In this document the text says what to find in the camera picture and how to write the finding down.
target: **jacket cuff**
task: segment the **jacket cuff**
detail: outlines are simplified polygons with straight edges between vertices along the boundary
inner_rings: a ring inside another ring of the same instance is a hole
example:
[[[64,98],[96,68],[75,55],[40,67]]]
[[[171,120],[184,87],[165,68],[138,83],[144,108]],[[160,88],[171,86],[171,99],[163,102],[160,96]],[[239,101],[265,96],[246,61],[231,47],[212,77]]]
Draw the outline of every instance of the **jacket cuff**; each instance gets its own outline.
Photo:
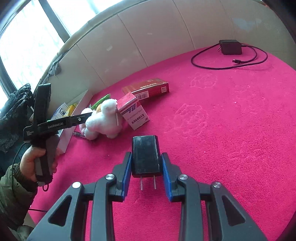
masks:
[[[22,172],[20,171],[20,164],[14,165],[14,174],[13,176],[17,180],[17,182],[22,185],[24,189],[26,189],[28,192],[35,192],[38,184],[36,182],[33,182],[32,180],[29,180],[26,178]]]

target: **gray grip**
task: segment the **gray grip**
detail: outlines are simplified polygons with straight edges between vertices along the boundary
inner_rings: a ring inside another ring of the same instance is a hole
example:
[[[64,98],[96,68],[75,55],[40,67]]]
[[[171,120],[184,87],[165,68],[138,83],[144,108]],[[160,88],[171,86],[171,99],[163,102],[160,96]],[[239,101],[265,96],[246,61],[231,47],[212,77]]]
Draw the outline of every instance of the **gray grip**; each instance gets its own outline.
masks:
[[[48,170],[49,170],[49,174],[52,176],[52,164],[54,162],[54,157],[55,157],[55,153],[57,150],[57,146],[59,144],[59,136],[58,135],[54,135],[51,136],[50,138],[48,138],[46,140],[46,157],[47,157],[47,165],[48,165]],[[41,167],[41,161],[40,158],[36,158],[35,159],[35,172],[37,176],[43,176],[43,172],[42,172],[42,167]],[[44,183],[44,182],[40,182],[38,181],[38,186],[44,186],[48,183]]]

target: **black plastic bag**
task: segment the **black plastic bag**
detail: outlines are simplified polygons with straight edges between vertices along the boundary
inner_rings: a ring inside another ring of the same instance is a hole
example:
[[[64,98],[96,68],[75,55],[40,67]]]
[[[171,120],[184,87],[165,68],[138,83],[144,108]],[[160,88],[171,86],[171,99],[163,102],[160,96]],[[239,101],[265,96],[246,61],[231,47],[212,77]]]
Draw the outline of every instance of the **black plastic bag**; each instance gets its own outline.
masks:
[[[0,114],[0,150],[7,152],[22,138],[23,129],[30,125],[27,108],[34,107],[34,97],[30,84],[25,84],[10,97]]]

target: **green packet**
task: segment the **green packet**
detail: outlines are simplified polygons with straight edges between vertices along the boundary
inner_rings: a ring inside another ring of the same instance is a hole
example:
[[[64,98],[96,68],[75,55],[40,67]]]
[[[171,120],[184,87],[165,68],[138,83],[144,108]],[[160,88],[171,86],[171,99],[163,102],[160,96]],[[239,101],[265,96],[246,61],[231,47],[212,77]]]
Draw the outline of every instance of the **green packet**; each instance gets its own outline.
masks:
[[[98,107],[99,104],[102,104],[105,100],[108,100],[110,99],[111,95],[110,94],[107,94],[105,95],[103,98],[101,98],[100,100],[97,101],[97,103],[95,103],[91,109],[92,110],[96,110],[96,108]]]

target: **white cardboard box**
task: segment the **white cardboard box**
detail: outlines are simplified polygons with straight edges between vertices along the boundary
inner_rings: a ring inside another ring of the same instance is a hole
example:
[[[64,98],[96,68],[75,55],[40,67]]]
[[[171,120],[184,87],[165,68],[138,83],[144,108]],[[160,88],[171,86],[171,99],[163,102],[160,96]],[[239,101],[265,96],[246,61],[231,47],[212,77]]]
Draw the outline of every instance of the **white cardboard box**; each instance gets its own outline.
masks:
[[[88,107],[88,104],[91,101],[92,97],[93,95],[91,94],[91,92],[89,90],[86,90],[83,93],[81,93],[79,96],[77,96],[74,100],[72,100],[70,103],[68,103],[67,105],[70,106],[78,102],[78,105],[76,106],[71,116],[80,115],[81,112]],[[59,131],[60,141],[57,146],[58,155],[66,152],[75,128],[76,126],[73,126],[71,128],[67,128]]]
[[[51,121],[56,120],[56,119],[60,119],[63,118],[64,115],[66,114],[68,109],[68,105],[66,103],[63,103],[62,105],[60,105],[60,107],[55,111],[54,115],[52,116],[52,118],[50,119]]]
[[[137,97],[131,92],[117,101],[117,109],[134,130],[150,120]]]

